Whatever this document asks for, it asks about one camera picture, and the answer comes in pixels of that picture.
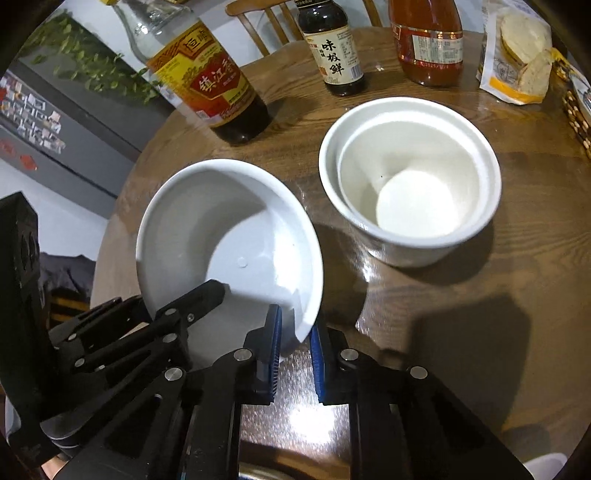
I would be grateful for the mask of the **person's left hand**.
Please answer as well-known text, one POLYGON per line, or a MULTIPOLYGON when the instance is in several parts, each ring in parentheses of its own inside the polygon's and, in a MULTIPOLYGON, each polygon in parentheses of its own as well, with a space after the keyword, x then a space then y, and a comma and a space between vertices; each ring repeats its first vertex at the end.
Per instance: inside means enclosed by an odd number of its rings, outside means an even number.
POLYGON ((67 465, 68 461, 60 456, 54 456, 45 463, 42 464, 41 468, 45 476, 49 480, 53 480, 56 475, 67 465))

